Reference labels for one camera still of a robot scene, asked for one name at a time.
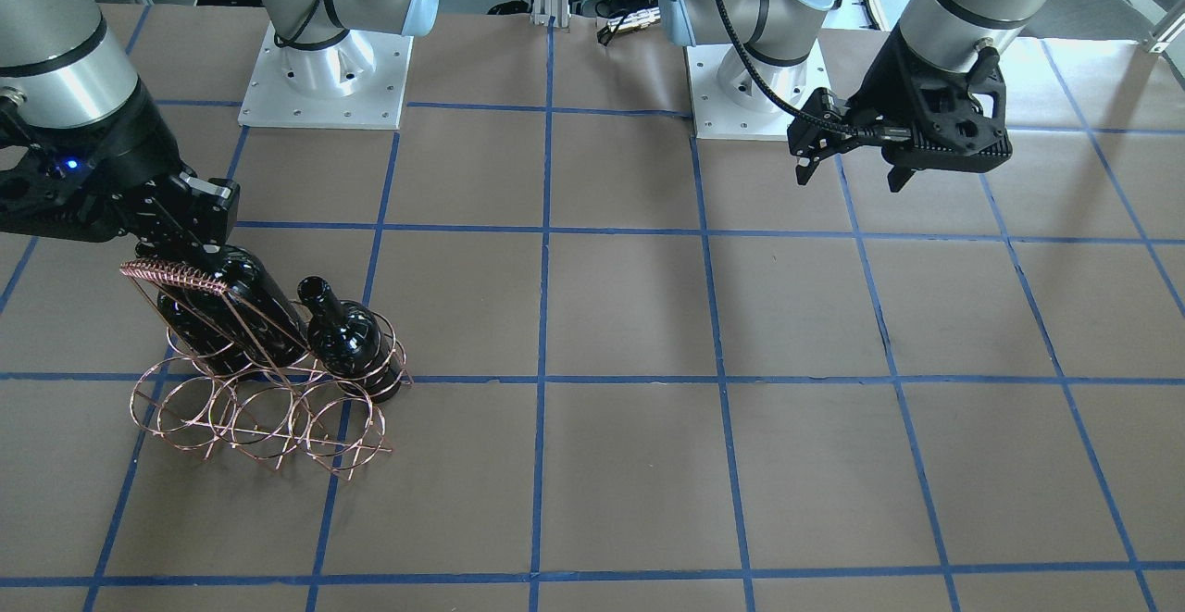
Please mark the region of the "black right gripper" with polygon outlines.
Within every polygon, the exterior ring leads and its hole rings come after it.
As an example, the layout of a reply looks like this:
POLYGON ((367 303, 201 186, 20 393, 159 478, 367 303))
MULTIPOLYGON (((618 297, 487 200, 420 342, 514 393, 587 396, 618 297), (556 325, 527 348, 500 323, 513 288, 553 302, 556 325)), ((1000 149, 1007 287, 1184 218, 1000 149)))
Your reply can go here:
POLYGON ((4 148, 24 148, 1 178, 4 232, 87 244, 132 235, 150 255, 191 262, 228 241, 241 185, 203 179, 182 161, 145 85, 111 115, 73 130, 30 125, 25 110, 4 94, 4 148))

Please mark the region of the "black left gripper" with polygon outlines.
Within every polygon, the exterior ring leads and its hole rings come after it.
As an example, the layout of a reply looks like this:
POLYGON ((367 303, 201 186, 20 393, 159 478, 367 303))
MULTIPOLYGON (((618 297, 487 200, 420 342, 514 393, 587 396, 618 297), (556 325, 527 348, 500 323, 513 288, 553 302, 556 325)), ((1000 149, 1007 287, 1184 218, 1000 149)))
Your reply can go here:
POLYGON ((873 144, 875 125, 909 130, 907 140, 880 147, 892 164, 886 181, 893 195, 923 168, 998 168, 1012 157, 999 62, 995 45, 985 45, 968 70, 944 71, 915 55, 893 28, 848 109, 830 88, 818 87, 792 120, 787 139, 798 184, 806 186, 827 157, 873 144))

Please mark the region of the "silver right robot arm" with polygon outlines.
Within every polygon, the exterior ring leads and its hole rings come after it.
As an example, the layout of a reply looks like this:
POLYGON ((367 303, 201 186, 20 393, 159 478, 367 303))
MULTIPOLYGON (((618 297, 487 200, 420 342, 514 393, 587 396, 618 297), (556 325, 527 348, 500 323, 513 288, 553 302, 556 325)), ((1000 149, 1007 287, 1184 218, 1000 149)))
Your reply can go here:
MULTIPOLYGON (((411 40, 440 0, 262 0, 262 43, 241 122, 396 130, 411 40)), ((241 186, 203 179, 94 0, 4 0, 5 232, 102 244, 216 269, 241 186)))

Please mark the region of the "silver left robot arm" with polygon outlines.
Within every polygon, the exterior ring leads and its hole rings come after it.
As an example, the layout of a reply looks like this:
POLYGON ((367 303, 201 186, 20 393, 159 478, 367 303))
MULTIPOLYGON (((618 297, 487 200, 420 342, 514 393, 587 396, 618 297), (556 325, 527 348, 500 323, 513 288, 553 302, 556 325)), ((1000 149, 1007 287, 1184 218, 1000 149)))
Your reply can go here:
POLYGON ((803 93, 812 47, 839 0, 656 0, 670 42, 724 47, 734 106, 788 116, 800 185, 821 161, 880 149, 893 192, 921 170, 984 174, 1011 159, 1004 51, 1048 0, 909 0, 861 84, 803 93))

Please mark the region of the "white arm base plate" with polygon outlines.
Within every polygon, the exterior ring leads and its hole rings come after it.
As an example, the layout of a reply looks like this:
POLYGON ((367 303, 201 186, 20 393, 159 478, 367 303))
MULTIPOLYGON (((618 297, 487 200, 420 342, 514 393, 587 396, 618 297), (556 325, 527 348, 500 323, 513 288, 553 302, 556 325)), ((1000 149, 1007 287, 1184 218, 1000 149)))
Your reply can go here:
MULTIPOLYGON (((784 141, 792 115, 761 93, 732 45, 685 46, 693 106, 694 136, 699 140, 784 141)), ((774 66, 754 59, 773 93, 803 108, 816 88, 830 88, 830 76, 818 42, 805 59, 774 66)))
POLYGON ((278 47, 268 27, 238 122, 292 130, 398 130, 415 39, 352 31, 320 51, 278 47))

